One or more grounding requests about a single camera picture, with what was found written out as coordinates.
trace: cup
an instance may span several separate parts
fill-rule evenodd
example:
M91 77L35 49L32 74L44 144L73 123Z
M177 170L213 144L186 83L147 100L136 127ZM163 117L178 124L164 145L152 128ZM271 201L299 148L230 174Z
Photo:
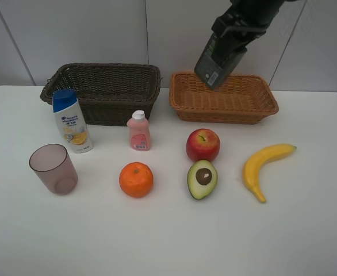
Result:
M78 175L64 146L44 145L29 158L29 166L54 194L68 194L78 183Z

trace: white bottle cap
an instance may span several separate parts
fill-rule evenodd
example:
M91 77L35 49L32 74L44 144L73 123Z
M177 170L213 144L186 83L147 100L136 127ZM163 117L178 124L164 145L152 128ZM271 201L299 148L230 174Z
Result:
M133 113L133 119L137 122L143 122L145 120L145 115L143 110L137 110Z

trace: basket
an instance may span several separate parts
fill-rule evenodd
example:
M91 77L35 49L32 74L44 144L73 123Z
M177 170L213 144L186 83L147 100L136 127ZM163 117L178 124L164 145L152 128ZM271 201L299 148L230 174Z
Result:
M51 105L55 91L74 89L87 124L126 125L136 110L150 117L160 81L155 66L73 63L58 69L40 98Z
M195 73L173 74L170 105L180 119L190 122L256 124L278 112L277 102L265 80L240 74L231 74L213 91Z

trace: robotic arm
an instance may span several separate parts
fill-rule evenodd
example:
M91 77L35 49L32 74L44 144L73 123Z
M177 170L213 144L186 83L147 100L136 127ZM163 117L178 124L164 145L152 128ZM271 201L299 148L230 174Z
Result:
M194 72L211 89L220 86L247 52L246 45L263 36L285 2L297 0L230 0L232 6L212 26Z

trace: blue bottle cap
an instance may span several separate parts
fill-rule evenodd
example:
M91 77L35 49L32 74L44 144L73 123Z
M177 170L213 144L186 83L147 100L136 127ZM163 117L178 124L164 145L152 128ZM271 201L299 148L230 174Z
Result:
M73 89L63 89L54 92L52 97L53 112L61 111L76 103L76 93Z

